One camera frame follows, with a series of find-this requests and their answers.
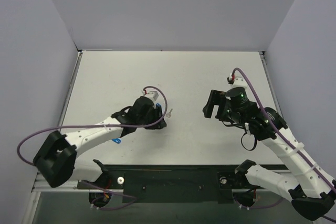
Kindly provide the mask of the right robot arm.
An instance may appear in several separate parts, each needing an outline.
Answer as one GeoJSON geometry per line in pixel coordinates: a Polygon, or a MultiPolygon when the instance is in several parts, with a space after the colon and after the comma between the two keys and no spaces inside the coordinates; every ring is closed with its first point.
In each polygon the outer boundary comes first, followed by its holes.
{"type": "Polygon", "coordinates": [[[293,135],[286,121],[272,108],[260,108],[248,99],[245,88],[211,90],[203,113],[211,118],[218,106],[216,119],[227,127],[238,127],[252,135],[254,142],[268,147],[291,172],[280,175],[246,160],[235,170],[235,182],[265,188],[291,202],[304,218],[315,221],[335,205],[335,178],[325,172],[305,151],[304,144],[293,135]]]}

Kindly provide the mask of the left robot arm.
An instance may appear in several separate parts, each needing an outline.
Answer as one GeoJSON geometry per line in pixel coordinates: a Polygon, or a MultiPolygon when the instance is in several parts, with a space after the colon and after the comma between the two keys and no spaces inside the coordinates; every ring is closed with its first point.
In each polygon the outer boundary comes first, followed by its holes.
{"type": "Polygon", "coordinates": [[[98,161],[78,161],[84,152],[136,131],[138,126],[146,130],[166,127],[162,107],[154,98],[141,96],[127,111],[121,110],[94,125],[75,132],[61,134],[51,132],[33,159],[34,166],[50,187],[56,188],[69,180],[86,180],[96,188],[108,182],[108,171],[98,161]]]}

